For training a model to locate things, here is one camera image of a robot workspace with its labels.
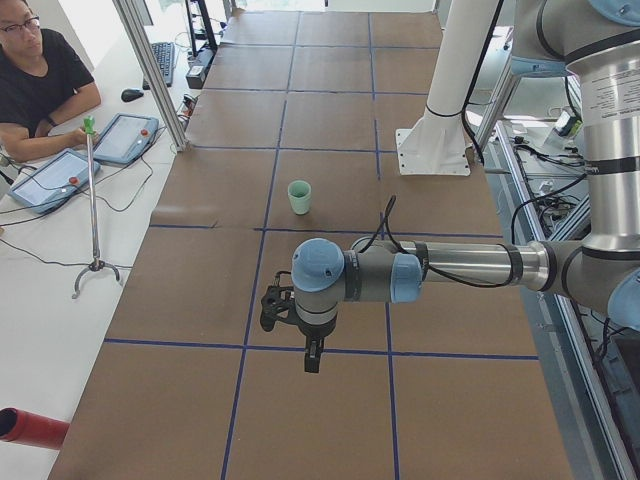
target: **keyboard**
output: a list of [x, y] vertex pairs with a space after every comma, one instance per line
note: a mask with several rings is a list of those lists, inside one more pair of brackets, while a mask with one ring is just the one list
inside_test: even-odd
[[[153, 56], [156, 57], [160, 72], [164, 77], [164, 83], [167, 84], [167, 87], [170, 87], [173, 83], [175, 49], [176, 46], [173, 42], [157, 42], [151, 44], [151, 51], [153, 51]], [[142, 88], [149, 90], [149, 83], [146, 79], [142, 81]]]

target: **green marker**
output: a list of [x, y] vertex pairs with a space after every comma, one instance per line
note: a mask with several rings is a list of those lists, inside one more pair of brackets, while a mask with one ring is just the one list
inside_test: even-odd
[[92, 115], [88, 117], [84, 117], [84, 132], [87, 135], [95, 135], [95, 131], [93, 130], [93, 124], [95, 123], [95, 118]]

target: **white desk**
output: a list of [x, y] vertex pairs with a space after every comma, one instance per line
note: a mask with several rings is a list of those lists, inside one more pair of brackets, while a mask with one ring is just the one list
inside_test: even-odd
[[[181, 52], [170, 89], [176, 108], [188, 90], [186, 54]], [[120, 100], [128, 87], [140, 88], [142, 73], [128, 39], [122, 38], [93, 72], [102, 105], [90, 112], [100, 131], [119, 112], [160, 118], [151, 92], [130, 103]], [[82, 117], [56, 131], [76, 128]], [[154, 170], [131, 208], [116, 213], [98, 200], [101, 258], [133, 265], [175, 155], [168, 133], [145, 154]], [[116, 169], [103, 167], [96, 181]], [[124, 207], [147, 177], [138, 161], [97, 186], [99, 195]], [[0, 212], [18, 208], [8, 196]], [[0, 224], [33, 218], [26, 211], [0, 215]], [[46, 260], [67, 263], [92, 260], [89, 198], [76, 195], [58, 211], [33, 222], [6, 227], [3, 240]], [[122, 286], [109, 269], [85, 275], [77, 300], [73, 284], [82, 267], [44, 265], [0, 244], [0, 408], [15, 407], [70, 421], [116, 308]], [[128, 270], [120, 269], [123, 282]], [[0, 477], [12, 480], [47, 478], [56, 451], [0, 442]]]

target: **man's arm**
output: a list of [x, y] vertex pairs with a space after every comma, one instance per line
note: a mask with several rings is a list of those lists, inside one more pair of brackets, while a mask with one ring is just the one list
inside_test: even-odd
[[57, 124], [66, 122], [100, 105], [102, 99], [95, 82], [91, 82], [78, 89], [78, 93], [60, 105], [55, 111], [49, 113], [49, 118]]
[[54, 155], [65, 148], [84, 145], [87, 135], [77, 128], [63, 135], [29, 138], [29, 130], [15, 123], [0, 123], [0, 142], [7, 154], [16, 162], [28, 162]]

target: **black bracket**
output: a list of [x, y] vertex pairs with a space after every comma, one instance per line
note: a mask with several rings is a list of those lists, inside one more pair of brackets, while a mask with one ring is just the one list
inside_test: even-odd
[[280, 286], [280, 275], [288, 272], [276, 273], [274, 282], [267, 287], [267, 292], [260, 300], [262, 313], [260, 326], [265, 332], [274, 329], [276, 322], [295, 325], [306, 337], [304, 350], [304, 371], [318, 373], [320, 358], [324, 351], [324, 338], [333, 332], [336, 318], [324, 325], [310, 325], [300, 318], [296, 312], [293, 296], [293, 286]]

